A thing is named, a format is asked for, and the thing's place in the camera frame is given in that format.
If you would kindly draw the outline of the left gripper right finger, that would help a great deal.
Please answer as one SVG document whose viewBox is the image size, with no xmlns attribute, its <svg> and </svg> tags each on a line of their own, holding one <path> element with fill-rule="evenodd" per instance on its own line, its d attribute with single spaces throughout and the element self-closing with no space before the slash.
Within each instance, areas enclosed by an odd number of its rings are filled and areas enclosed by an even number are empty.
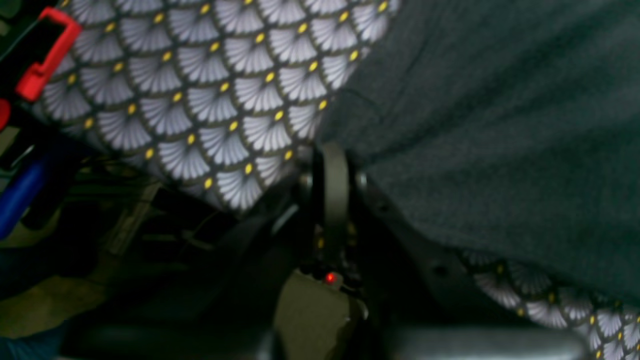
<svg viewBox="0 0 640 360">
<path fill-rule="evenodd" d="M 419 234 L 363 171 L 350 181 L 357 263 L 370 309 L 384 326 L 526 327 L 484 294 L 457 253 Z"/>
</svg>

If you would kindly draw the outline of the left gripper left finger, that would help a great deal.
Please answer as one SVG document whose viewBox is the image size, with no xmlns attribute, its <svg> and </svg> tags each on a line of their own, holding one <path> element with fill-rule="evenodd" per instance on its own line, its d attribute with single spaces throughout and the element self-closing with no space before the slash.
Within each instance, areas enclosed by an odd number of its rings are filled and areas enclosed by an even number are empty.
<svg viewBox="0 0 640 360">
<path fill-rule="evenodd" d="M 270 187 L 231 233 L 237 249 L 210 305 L 210 321 L 233 329 L 270 327 L 282 287 L 311 249 L 318 175 L 292 175 Z"/>
</svg>

